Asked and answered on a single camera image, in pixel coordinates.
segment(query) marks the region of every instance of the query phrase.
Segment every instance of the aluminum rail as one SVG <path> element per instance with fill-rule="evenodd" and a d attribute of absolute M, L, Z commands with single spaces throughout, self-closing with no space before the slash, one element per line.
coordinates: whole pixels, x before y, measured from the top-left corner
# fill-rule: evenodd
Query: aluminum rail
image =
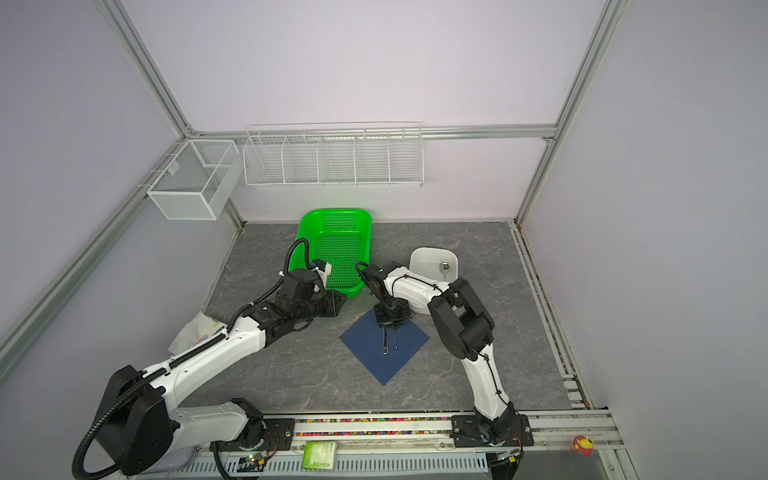
<path fill-rule="evenodd" d="M 159 172 L 183 145 L 184 141 L 181 139 L 171 145 L 141 185 L 134 189 L 88 244 L 48 284 L 16 324 L 0 337 L 0 386 L 122 237 L 142 207 L 147 205 L 149 196 L 146 185 L 157 178 Z"/>
<path fill-rule="evenodd" d="M 421 133 L 424 140 L 465 140 L 471 138 L 530 138 L 553 137 L 557 126 L 553 124 L 520 124 L 520 125 L 462 125 L 457 127 L 385 127 L 385 128 L 337 128 L 337 129 L 311 129 L 311 130 L 268 130 L 261 131 L 225 131 L 202 132 L 197 138 L 211 140 L 240 140 L 249 135 L 322 135 L 327 137 L 348 137 L 350 135 L 381 135 Z"/>
<path fill-rule="evenodd" d="M 611 41 L 611 37 L 626 11 L 628 2 L 629 0 L 607 0 L 603 7 L 598 26 L 592 34 L 587 54 L 581 62 L 574 83 L 571 86 L 571 90 L 568 92 L 568 96 L 566 97 L 563 108 L 558 116 L 557 131 L 555 132 L 554 137 L 548 142 L 544 154 L 541 156 L 541 160 L 538 163 L 538 167 L 536 167 L 534 176 L 531 179 L 531 183 L 528 185 L 528 190 L 525 192 L 525 197 L 523 198 L 520 210 L 515 218 L 518 225 L 524 224 L 525 218 L 531 212 L 531 207 L 533 207 L 538 192 L 541 190 L 541 185 L 544 183 L 547 172 L 552 164 L 552 160 L 558 152 L 562 140 L 567 134 L 568 128 L 571 126 L 581 102 L 587 95 L 587 90 L 589 89 L 592 78 L 594 78 L 594 74 L 600 66 L 600 62 Z"/>
<path fill-rule="evenodd" d="M 125 56 L 144 82 L 144 86 L 176 131 L 176 135 L 179 137 L 194 135 L 196 132 L 171 94 L 160 70 L 152 61 L 147 47 L 144 46 L 120 0 L 93 0 L 93 3 L 109 25 Z"/>
<path fill-rule="evenodd" d="M 594 455 L 601 457 L 611 480 L 637 480 L 629 455 L 608 410 L 538 410 L 521 412 L 528 416 L 535 444 L 532 451 L 569 450 L 576 435 L 594 443 Z M 220 457 L 231 475 L 240 477 L 333 476 L 381 477 L 382 475 L 464 474 L 487 472 L 486 452 L 509 452 L 509 446 L 457 448 L 450 437 L 453 415 L 472 412 L 324 412 L 314 414 L 265 415 L 296 421 L 289 450 L 280 450 L 268 461 L 263 474 L 237 472 L 243 452 L 222 452 Z M 336 442 L 336 465 L 332 472 L 301 468 L 307 442 Z M 218 478 L 208 445 L 199 445 L 192 461 L 173 472 L 140 475 L 141 478 Z M 116 474 L 115 480 L 125 480 Z"/>

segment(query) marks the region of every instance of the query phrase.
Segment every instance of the wire mesh shelf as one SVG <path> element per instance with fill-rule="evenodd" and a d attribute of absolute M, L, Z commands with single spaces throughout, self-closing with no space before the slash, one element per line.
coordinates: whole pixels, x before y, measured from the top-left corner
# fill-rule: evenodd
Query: wire mesh shelf
<path fill-rule="evenodd" d="M 147 189 L 169 220 L 216 220 L 243 174 L 232 140 L 188 140 Z"/>
<path fill-rule="evenodd" d="M 243 146 L 251 187 L 421 186 L 419 128 L 334 134 L 250 135 Z"/>

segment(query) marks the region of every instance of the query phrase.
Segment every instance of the green label card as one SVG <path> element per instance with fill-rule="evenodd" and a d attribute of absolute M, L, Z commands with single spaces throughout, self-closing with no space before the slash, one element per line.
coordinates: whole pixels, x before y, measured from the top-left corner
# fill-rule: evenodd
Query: green label card
<path fill-rule="evenodd" d="M 333 470 L 336 442 L 307 442 L 304 447 L 305 470 Z"/>

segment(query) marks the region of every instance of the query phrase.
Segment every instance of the black cable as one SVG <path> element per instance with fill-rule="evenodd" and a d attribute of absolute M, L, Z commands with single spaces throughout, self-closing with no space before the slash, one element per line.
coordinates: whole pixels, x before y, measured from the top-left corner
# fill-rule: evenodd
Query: black cable
<path fill-rule="evenodd" d="M 397 278 L 394 279 L 394 281 L 392 281 L 392 294 L 395 293 L 395 282 L 397 282 L 397 280 L 400 280 L 401 278 L 409 278 L 409 279 L 412 279 L 412 280 L 417 280 L 417 281 L 419 281 L 421 283 L 424 283 L 425 285 L 428 285 L 428 286 L 432 287 L 434 290 L 437 290 L 440 293 L 445 293 L 445 291 L 439 289 L 439 287 L 437 286 L 436 283 L 426 282 L 426 281 L 424 281 L 424 280 L 422 280 L 420 278 L 416 278 L 415 276 L 410 276 L 410 275 L 408 275 L 406 273 L 405 275 L 398 276 Z"/>
<path fill-rule="evenodd" d="M 302 331 L 302 330 L 305 330 L 305 329 L 306 329 L 308 326 L 310 326 L 310 324 L 311 324 L 312 322 L 314 322 L 314 321 L 315 321 L 315 319 L 314 319 L 314 318 L 312 318 L 312 319 L 309 319 L 309 320 L 307 320 L 307 322 L 306 322 L 306 325 L 305 325 L 305 326 L 301 326 L 301 327 L 299 327 L 299 328 L 297 328 L 297 329 L 293 329 L 293 331 L 294 331 L 294 332 L 300 332 L 300 331 Z"/>
<path fill-rule="evenodd" d="M 221 463 L 221 457 L 219 456 L 219 442 L 211 442 L 210 450 L 214 454 L 214 463 L 216 464 L 216 470 L 219 471 L 219 475 L 221 475 L 221 478 L 223 478 L 224 480 L 234 480 L 234 478 L 230 477 L 230 474 L 227 473 L 227 469 L 224 468 L 224 464 Z"/>
<path fill-rule="evenodd" d="M 283 274 L 288 273 L 288 268 L 290 267 L 290 257 L 293 256 L 293 251 L 301 244 L 304 244 L 304 264 L 306 265 L 307 270 L 311 270 L 312 267 L 310 266 L 310 241 L 306 238 L 297 238 L 295 242 L 293 242 L 288 249 L 288 253 L 286 253 L 286 259 L 285 262 L 283 262 Z"/>
<path fill-rule="evenodd" d="M 176 367 L 178 367 L 182 363 L 186 362 L 187 360 L 191 359 L 192 357 L 194 357 L 196 355 L 201 354 L 202 352 L 205 352 L 210 347 L 216 345 L 217 343 L 219 343 L 221 340 L 223 340 L 225 338 L 227 338 L 226 335 L 224 335 L 223 333 L 219 333 L 218 335 L 216 335 L 214 338 L 208 340 L 207 342 L 201 343 L 196 349 L 190 350 L 189 352 L 183 354 L 182 356 L 180 356 L 180 357 L 178 357 L 176 359 L 171 360 L 169 366 L 171 367 L 171 369 L 175 369 Z"/>
<path fill-rule="evenodd" d="M 307 240 L 306 238 L 299 238 L 299 239 L 296 239 L 295 242 L 291 243 L 291 246 L 288 248 L 288 252 L 286 253 L 285 260 L 283 261 L 283 275 L 288 273 L 288 268 L 290 267 L 290 259 L 293 256 L 293 252 L 301 244 L 304 245 L 304 264 L 306 265 L 306 269 L 307 270 L 312 269 L 312 267 L 310 266 L 310 241 Z M 232 329 L 235 327 L 235 322 L 240 317 L 240 314 L 248 310 L 250 307 L 256 305 L 257 303 L 261 303 L 264 300 L 266 300 L 270 295 L 275 293 L 277 289 L 280 288 L 281 285 L 283 285 L 282 277 L 280 277 L 280 279 L 277 280 L 277 282 L 274 285 L 272 285 L 272 287 L 269 290 L 267 290 L 266 293 L 264 293 L 262 296 L 255 299 L 253 302 L 246 303 L 245 305 L 237 309 L 237 311 L 233 313 L 233 315 L 230 317 L 230 321 L 227 322 L 227 332 L 231 332 Z"/>
<path fill-rule="evenodd" d="M 253 302 L 246 303 L 245 305 L 237 309 L 237 311 L 230 317 L 230 321 L 227 322 L 227 332 L 231 332 L 232 328 L 235 327 L 235 322 L 237 321 L 238 318 L 240 318 L 240 314 L 248 310 L 250 307 L 256 305 L 257 303 L 263 302 L 267 297 L 275 293 L 277 289 L 280 288 L 281 285 L 283 285 L 282 277 L 280 277 L 280 279 L 277 280 L 277 282 L 274 285 L 272 285 L 272 287 L 269 290 L 267 290 L 266 293 L 264 293 L 262 296 L 255 299 Z"/>
<path fill-rule="evenodd" d="M 226 336 L 223 333 L 216 335 L 205 343 L 201 343 L 197 348 L 190 350 L 182 356 L 173 359 L 169 364 L 169 368 L 175 369 L 182 363 L 191 359 L 192 357 L 199 355 L 200 353 L 208 350 L 210 347 L 216 345 L 222 341 Z M 101 415 L 94 420 L 91 427 L 85 433 L 80 445 L 74 451 L 74 457 L 72 458 L 72 476 L 75 480 L 98 480 L 104 478 L 107 475 L 111 475 L 120 469 L 117 464 L 110 467 L 99 470 L 98 472 L 86 472 L 85 471 L 85 454 L 88 453 L 88 449 L 91 447 L 96 435 L 107 424 L 107 421 L 112 417 L 115 412 L 128 404 L 137 394 L 144 388 L 146 388 L 151 382 L 165 375 L 168 371 L 165 368 L 155 370 L 151 374 L 139 379 L 135 384 L 130 386 L 125 392 L 120 394 L 111 405 L 109 405 Z"/>
<path fill-rule="evenodd" d="M 150 382 L 160 378 L 165 373 L 167 373 L 166 369 L 158 369 L 148 376 L 145 376 L 118 396 L 115 401 L 94 420 L 93 424 L 88 429 L 88 432 L 85 433 L 85 437 L 83 437 L 80 445 L 78 445 L 77 450 L 74 451 L 74 457 L 72 458 L 72 476 L 75 480 L 98 480 L 99 478 L 104 478 L 120 469 L 117 464 L 114 464 L 103 470 L 99 470 L 98 472 L 86 472 L 84 466 L 85 454 L 88 453 L 88 448 L 91 447 L 91 443 L 93 443 L 96 435 L 98 435 L 99 430 L 101 430 L 107 423 L 107 420 L 109 420 L 117 410 L 123 408 L 128 402 L 133 400 L 136 394 L 149 385 Z"/>
<path fill-rule="evenodd" d="M 357 270 L 357 274 L 362 276 L 362 270 L 360 269 L 360 265 L 368 266 L 368 263 L 365 263 L 365 262 L 355 263 L 355 270 Z"/>
<path fill-rule="evenodd" d="M 502 391 L 498 387 L 498 383 L 496 383 L 496 375 L 493 374 L 493 368 L 491 368 L 491 361 L 489 360 L 489 356 L 485 355 L 483 353 L 477 352 L 473 348 L 470 348 L 470 350 L 472 352 L 475 352 L 475 355 L 481 356 L 485 360 L 485 364 L 488 366 L 488 371 L 491 372 L 491 380 L 493 380 L 493 388 L 496 390 L 496 396 L 498 397 L 498 399 L 501 400 L 502 403 L 504 405 L 506 405 L 508 409 L 513 411 L 513 413 L 515 413 L 516 415 L 520 416 L 518 411 L 515 410 L 515 407 L 510 405 L 509 402 L 504 400 L 504 397 L 502 397 Z M 523 456 L 523 441 L 520 439 L 520 435 L 518 435 L 518 433 L 515 430 L 512 430 L 512 433 L 515 434 L 515 438 L 518 440 L 518 444 L 520 445 L 520 458 L 522 458 L 522 456 Z"/>

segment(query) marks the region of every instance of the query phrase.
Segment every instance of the white wall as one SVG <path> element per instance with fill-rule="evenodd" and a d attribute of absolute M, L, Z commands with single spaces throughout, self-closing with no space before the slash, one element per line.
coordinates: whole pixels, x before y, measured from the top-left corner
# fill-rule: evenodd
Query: white wall
<path fill-rule="evenodd" d="M 766 25 L 634 0 L 524 225 L 641 478 L 765 478 Z"/>
<path fill-rule="evenodd" d="M 174 140 L 90 2 L 0 2 L 0 335 Z"/>
<path fill-rule="evenodd" d="M 364 208 L 374 219 L 512 218 L 544 152 L 541 138 L 424 142 L 422 187 L 256 189 L 233 200 L 247 221 L 299 220 L 315 208 Z"/>
<path fill-rule="evenodd" d="M 166 220 L 147 204 L 0 389 L 3 478 L 70 478 L 104 387 L 126 365 L 166 359 L 203 306 L 234 229 Z M 90 471 L 111 463 L 97 443 Z"/>
<path fill-rule="evenodd" d="M 126 0 L 190 123 L 557 120 L 604 0 Z M 258 190 L 239 185 L 248 221 L 317 207 L 376 218 L 513 217 L 540 139 L 425 143 L 422 189 Z"/>
<path fill-rule="evenodd" d="M 554 123 L 604 0 L 126 0 L 189 121 Z"/>

